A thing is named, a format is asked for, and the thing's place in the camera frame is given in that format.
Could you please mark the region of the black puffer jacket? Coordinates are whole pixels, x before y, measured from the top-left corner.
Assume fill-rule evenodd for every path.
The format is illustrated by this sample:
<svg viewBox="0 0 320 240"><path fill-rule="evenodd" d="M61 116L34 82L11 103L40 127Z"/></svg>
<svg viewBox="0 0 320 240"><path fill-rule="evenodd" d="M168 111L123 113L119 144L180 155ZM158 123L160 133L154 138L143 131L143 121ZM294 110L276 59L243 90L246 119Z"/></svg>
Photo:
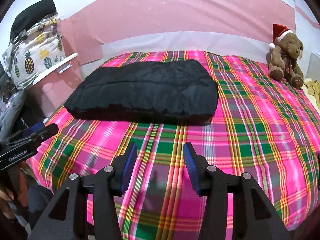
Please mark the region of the black puffer jacket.
<svg viewBox="0 0 320 240"><path fill-rule="evenodd" d="M196 60L101 67L64 107L76 119L204 125L215 114L217 82Z"/></svg>

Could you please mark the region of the pink waste bin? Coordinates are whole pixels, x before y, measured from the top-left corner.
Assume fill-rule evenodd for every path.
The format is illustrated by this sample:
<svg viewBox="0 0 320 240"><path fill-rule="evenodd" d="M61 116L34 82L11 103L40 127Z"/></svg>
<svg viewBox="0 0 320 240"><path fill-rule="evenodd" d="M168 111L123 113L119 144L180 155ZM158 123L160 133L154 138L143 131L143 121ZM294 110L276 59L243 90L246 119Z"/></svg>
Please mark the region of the pink waste bin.
<svg viewBox="0 0 320 240"><path fill-rule="evenodd" d="M55 108L59 107L67 99L67 91L58 83L46 83L42 86L41 99L44 104Z"/></svg>

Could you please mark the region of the white shelf board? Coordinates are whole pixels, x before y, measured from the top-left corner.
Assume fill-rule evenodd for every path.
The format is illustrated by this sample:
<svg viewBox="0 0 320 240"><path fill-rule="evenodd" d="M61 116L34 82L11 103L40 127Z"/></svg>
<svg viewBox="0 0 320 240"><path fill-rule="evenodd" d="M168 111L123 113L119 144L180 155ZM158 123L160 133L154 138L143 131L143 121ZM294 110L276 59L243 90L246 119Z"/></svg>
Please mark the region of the white shelf board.
<svg viewBox="0 0 320 240"><path fill-rule="evenodd" d="M57 74L63 73L65 70L71 68L72 63L71 61L78 56L78 53L73 53L72 55L66 57L59 63L55 64L54 66L50 67L49 69L45 70L44 72L40 73L35 80L33 81L33 86L43 80L52 72L57 72Z"/></svg>

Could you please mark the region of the pineapple print fabric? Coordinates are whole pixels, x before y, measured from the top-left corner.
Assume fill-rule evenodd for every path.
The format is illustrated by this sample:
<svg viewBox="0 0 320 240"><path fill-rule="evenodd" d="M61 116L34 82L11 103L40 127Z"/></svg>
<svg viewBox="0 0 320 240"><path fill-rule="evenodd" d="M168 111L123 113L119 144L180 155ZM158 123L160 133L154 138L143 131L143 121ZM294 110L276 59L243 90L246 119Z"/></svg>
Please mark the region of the pineapple print fabric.
<svg viewBox="0 0 320 240"><path fill-rule="evenodd" d="M15 37L2 55L4 71L18 90L66 58L58 13L46 16Z"/></svg>

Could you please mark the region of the pink plaid bed sheet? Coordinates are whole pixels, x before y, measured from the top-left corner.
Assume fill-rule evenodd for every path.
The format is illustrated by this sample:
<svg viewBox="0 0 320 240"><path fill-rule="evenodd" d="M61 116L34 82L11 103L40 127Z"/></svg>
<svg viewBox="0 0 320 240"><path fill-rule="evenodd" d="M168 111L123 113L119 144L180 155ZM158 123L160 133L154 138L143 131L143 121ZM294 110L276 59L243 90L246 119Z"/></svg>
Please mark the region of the pink plaid bed sheet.
<svg viewBox="0 0 320 240"><path fill-rule="evenodd" d="M267 65L204 51L126 53L106 61L195 59L218 84L219 103L206 126L81 121L63 107L50 118L58 134L28 160L38 182L56 191L73 172L95 173L137 144L138 158L116 211L124 239L197 239L205 198L193 191L182 157L185 142L228 174L250 173L289 230L319 206L319 114L301 90L277 83Z"/></svg>

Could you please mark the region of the black hat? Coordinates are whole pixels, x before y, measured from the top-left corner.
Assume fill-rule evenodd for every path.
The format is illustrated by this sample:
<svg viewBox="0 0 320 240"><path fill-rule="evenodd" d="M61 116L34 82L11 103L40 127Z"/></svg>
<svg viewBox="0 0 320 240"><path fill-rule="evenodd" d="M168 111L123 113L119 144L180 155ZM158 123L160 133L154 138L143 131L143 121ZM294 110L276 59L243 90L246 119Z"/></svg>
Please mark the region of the black hat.
<svg viewBox="0 0 320 240"><path fill-rule="evenodd" d="M19 13L11 27L10 41L16 38L21 31L29 30L33 25L48 15L56 13L53 0L41 0Z"/></svg>

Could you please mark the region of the yellow cloth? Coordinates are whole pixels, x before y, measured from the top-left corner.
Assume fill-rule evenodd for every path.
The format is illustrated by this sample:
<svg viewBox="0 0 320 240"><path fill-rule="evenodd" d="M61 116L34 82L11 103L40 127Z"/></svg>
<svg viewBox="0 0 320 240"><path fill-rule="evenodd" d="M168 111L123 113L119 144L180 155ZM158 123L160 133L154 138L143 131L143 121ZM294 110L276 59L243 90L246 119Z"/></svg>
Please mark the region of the yellow cloth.
<svg viewBox="0 0 320 240"><path fill-rule="evenodd" d="M303 92L311 104L319 110L319 82L311 78L304 79Z"/></svg>

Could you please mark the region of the brown teddy bear santa hat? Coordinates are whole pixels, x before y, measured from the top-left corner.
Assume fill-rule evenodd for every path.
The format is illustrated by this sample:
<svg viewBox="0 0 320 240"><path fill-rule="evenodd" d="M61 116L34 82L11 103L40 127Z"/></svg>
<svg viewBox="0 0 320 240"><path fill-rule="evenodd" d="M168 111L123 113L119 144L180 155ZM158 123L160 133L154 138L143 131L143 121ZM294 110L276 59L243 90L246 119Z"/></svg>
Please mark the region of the brown teddy bear santa hat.
<svg viewBox="0 0 320 240"><path fill-rule="evenodd" d="M268 75L275 81L285 79L293 88L301 89L304 75L297 60L302 57L303 42L285 25L272 25L272 42L269 44Z"/></svg>

